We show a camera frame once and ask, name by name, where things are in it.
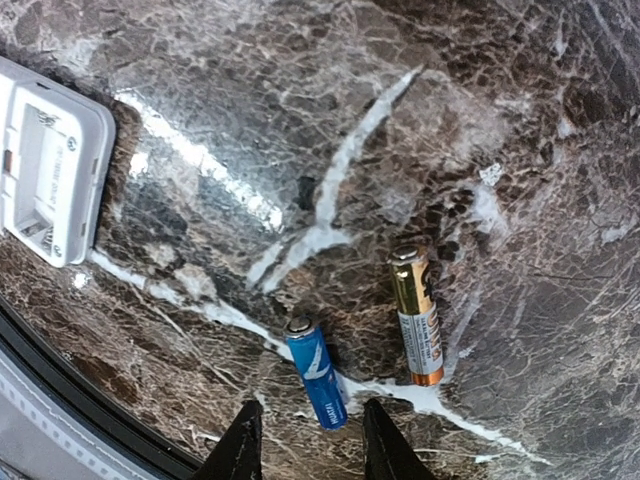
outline black object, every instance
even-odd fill
[[[363,424],[366,480],[436,480],[380,402],[365,403]]]
[[[190,480],[262,480],[262,407],[245,403],[202,468]]]

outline white plastic device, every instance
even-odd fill
[[[0,229],[54,267],[81,263],[115,132],[107,108],[0,57]]]

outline glossy countertop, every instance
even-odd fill
[[[190,451],[260,400],[267,478],[362,478],[371,396],[441,478],[636,478],[639,31],[625,0],[4,2],[0,53],[118,140],[89,261],[6,236],[0,292]],[[395,317],[409,241],[437,388]],[[336,433],[282,341],[299,313],[350,397]]]

